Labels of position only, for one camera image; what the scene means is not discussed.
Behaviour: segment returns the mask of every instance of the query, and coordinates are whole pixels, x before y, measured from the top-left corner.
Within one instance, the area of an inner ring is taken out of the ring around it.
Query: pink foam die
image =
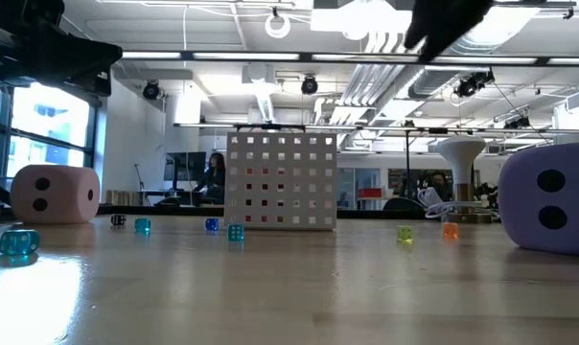
[[[31,165],[12,181],[12,212],[25,223],[88,222],[99,204],[100,180],[93,169]]]

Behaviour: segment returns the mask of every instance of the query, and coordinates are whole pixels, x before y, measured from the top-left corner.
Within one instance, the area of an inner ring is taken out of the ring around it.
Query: large foam die
[[[25,223],[88,222],[99,204],[100,180],[93,169],[31,165],[12,181],[12,212]]]
[[[498,203],[517,245],[579,255],[579,143],[511,156],[500,172]]]

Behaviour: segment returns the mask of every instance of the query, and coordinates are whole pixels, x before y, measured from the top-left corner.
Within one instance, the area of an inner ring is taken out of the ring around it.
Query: small die
[[[134,228],[136,232],[148,234],[151,231],[151,219],[149,218],[139,218],[134,221]]]
[[[443,237],[446,239],[458,238],[458,224],[457,223],[443,223]]]
[[[413,229],[407,225],[399,225],[396,229],[398,242],[413,242]]]
[[[125,225],[126,215],[113,215],[113,217],[110,218],[110,222],[113,225]]]
[[[206,229],[206,231],[219,231],[220,220],[217,218],[209,218],[204,221],[204,228]]]
[[[228,240],[229,241],[243,241],[244,229],[240,224],[228,225]]]
[[[40,235],[34,230],[9,230],[0,238],[0,253],[4,255],[28,255],[40,246]]]

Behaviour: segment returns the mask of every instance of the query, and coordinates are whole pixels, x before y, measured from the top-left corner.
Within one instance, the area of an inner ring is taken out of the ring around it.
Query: ceiling
[[[313,32],[310,24],[291,20],[289,34],[281,39],[273,38],[264,29],[266,16],[232,17],[230,8],[212,8],[207,11],[183,7],[146,7],[141,4],[100,3],[96,0],[64,0],[65,19],[62,27],[75,35],[87,35],[93,39],[121,45],[129,50],[249,50],[293,52],[362,52],[366,39],[347,39],[342,33]],[[579,17],[579,0],[575,15]],[[313,2],[299,2],[299,11],[286,13],[310,15]],[[566,11],[542,11],[539,16],[552,18],[531,19],[513,38],[500,46],[495,54],[506,55],[569,55],[579,56],[579,18],[563,20]],[[239,15],[268,14],[269,10],[237,8]],[[352,79],[356,65],[343,64],[272,64],[277,81],[282,81],[278,93],[271,96],[275,107],[304,108],[313,110],[317,97],[303,96],[300,85],[305,75],[316,75],[319,92],[342,94]],[[193,72],[208,101],[203,103],[205,116],[215,118],[220,114],[246,113],[256,105],[254,96],[237,94],[242,80],[243,63],[221,62],[124,62],[117,70],[128,70],[128,84],[141,87],[144,79],[138,74],[144,71],[185,70]],[[562,101],[579,87],[579,68],[495,68],[498,90],[490,85],[477,93],[477,97],[460,106],[446,98],[438,102],[425,102],[420,108],[417,122],[449,125],[458,118],[475,119],[479,125],[493,117],[509,112],[514,106],[530,104],[531,121],[546,126],[551,122],[551,105]],[[182,80],[162,80],[160,84],[169,92],[180,92]],[[536,95],[541,88],[541,95]]]

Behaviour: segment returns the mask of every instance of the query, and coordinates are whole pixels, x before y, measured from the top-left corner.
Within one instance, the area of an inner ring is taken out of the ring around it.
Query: white perforated box
[[[336,227],[336,135],[230,133],[224,218],[245,228]]]

